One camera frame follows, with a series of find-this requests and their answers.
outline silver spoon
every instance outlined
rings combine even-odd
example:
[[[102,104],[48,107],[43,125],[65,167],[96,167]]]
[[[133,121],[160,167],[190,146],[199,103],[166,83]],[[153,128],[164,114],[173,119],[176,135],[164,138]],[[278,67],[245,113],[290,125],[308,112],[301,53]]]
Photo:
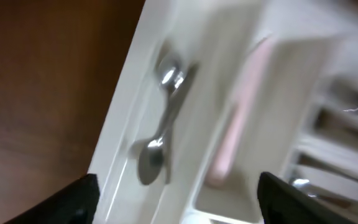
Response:
[[[176,55],[165,56],[157,67],[156,74],[160,86],[167,91],[168,103],[155,136],[145,143],[139,156],[138,176],[144,185],[151,184],[158,177],[164,163],[167,168],[166,183],[170,181],[172,124],[184,101],[184,97],[174,97],[178,95],[179,87],[185,80],[185,74]]]

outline spoon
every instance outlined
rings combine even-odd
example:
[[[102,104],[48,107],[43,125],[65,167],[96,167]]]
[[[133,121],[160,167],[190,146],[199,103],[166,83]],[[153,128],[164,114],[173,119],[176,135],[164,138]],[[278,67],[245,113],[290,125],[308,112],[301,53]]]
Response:
[[[137,168],[140,182],[144,185],[151,184],[158,177],[164,164],[167,168],[166,183],[170,182],[172,124],[184,101],[184,97],[174,97],[185,80],[185,74],[176,55],[165,56],[158,65],[156,74],[160,86],[167,92],[167,109],[156,134],[145,143],[140,152]]]

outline drawer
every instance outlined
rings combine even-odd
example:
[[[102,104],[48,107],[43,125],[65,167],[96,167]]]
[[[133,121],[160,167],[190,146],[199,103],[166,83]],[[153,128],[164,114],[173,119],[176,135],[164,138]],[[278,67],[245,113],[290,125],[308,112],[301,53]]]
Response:
[[[247,67],[263,1],[146,0],[122,68],[89,173],[101,196],[93,223],[259,223],[259,175],[284,179],[315,83],[324,73],[332,37],[272,39],[229,187],[211,189],[204,178],[231,119],[232,90]],[[137,174],[144,139],[156,132],[166,107],[155,68],[175,52],[195,80],[173,127],[172,179],[163,169],[150,185]]]

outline dark brown background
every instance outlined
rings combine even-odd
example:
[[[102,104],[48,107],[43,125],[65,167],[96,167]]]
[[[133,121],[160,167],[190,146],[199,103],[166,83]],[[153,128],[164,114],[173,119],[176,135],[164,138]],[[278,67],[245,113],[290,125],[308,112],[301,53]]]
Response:
[[[0,1],[0,223],[86,173],[142,6]]]

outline pink handle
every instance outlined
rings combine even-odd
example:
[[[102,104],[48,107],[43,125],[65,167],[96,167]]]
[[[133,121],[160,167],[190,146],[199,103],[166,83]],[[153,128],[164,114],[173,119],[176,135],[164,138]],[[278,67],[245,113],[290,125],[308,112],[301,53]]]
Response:
[[[255,96],[262,82],[263,71],[272,51],[271,38],[263,40],[249,55],[239,84],[234,92],[236,107],[226,135],[216,152],[206,175],[206,183],[213,187],[222,186],[227,179],[238,150],[244,125],[254,104]]]

